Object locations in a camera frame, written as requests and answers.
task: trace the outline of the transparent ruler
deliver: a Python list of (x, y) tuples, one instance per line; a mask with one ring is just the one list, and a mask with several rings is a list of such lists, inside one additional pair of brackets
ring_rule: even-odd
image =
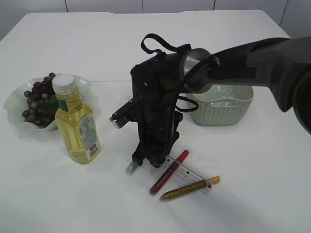
[[(206, 178), (199, 175), (198, 173), (191, 170), (190, 168), (186, 167), (185, 165), (181, 164), (180, 162), (176, 161), (175, 159), (173, 159), (170, 156), (166, 157), (165, 162), (161, 165), (161, 167), (163, 167), (165, 170), (167, 170), (167, 169), (169, 169), (169, 167), (174, 162), (178, 163), (179, 167), (173, 173), (173, 176), (175, 175), (178, 178), (182, 179), (184, 181), (184, 186), (185, 185), (191, 185), (191, 184), (194, 184), (194, 183), (202, 181), (202, 180), (206, 180)], [(201, 191), (202, 193), (204, 193), (205, 195), (207, 195), (210, 192), (210, 190), (212, 189), (212, 186), (213, 185), (211, 183), (208, 183), (205, 188), (201, 188), (198, 190)]]

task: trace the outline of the table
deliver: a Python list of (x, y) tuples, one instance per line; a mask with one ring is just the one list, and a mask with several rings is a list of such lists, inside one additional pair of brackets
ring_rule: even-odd
[(74, 163), (59, 131), (9, 125), (2, 109), (0, 232), (310, 232), (310, 135), (264, 87), (254, 87), (237, 125), (203, 127), (184, 114), (171, 156), (189, 149), (185, 165), (222, 177), (208, 196), (160, 202), (177, 184), (151, 197), (158, 170), (146, 161), (131, 177), (124, 173), (138, 143), (136, 125), (116, 130), (109, 117), (131, 98), (129, 71), (150, 57), (139, 48), (150, 32), (212, 53), (287, 37), (262, 11), (27, 15), (0, 42), (1, 99), (51, 71), (89, 79), (102, 152), (89, 165)]

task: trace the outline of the white wall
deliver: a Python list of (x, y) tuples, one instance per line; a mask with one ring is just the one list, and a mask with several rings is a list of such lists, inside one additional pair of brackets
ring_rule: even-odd
[(263, 10), (279, 25), (286, 3), (287, 0), (216, 0), (215, 10)]
[(69, 12), (142, 13), (142, 0), (67, 0)]
[(289, 0), (281, 28), (292, 38), (311, 36), (311, 0)]
[(213, 10), (214, 0), (143, 0), (144, 13)]
[(27, 14), (66, 12), (64, 0), (0, 0), (0, 40)]

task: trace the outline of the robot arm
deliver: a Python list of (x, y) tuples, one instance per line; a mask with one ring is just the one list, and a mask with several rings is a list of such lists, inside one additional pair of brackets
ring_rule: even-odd
[[(146, 38), (174, 53), (148, 49)], [(179, 138), (181, 112), (197, 109), (196, 102), (179, 94), (204, 93), (213, 84), (266, 86), (282, 111), (294, 106), (298, 120), (311, 133), (311, 37), (266, 39), (210, 54), (189, 44), (176, 48), (148, 34), (141, 47), (157, 55), (131, 70), (133, 98), (110, 119), (117, 128), (128, 121), (138, 123), (139, 144), (132, 160), (139, 166), (147, 158), (159, 167)], [(195, 107), (180, 109), (178, 99)]]

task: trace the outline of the plastic bottle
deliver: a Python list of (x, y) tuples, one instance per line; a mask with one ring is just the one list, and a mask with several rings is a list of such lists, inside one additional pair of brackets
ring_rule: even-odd
[(69, 157), (78, 163), (88, 164), (100, 151), (93, 110), (81, 101), (72, 75), (56, 76), (52, 84), (59, 104), (55, 120)]

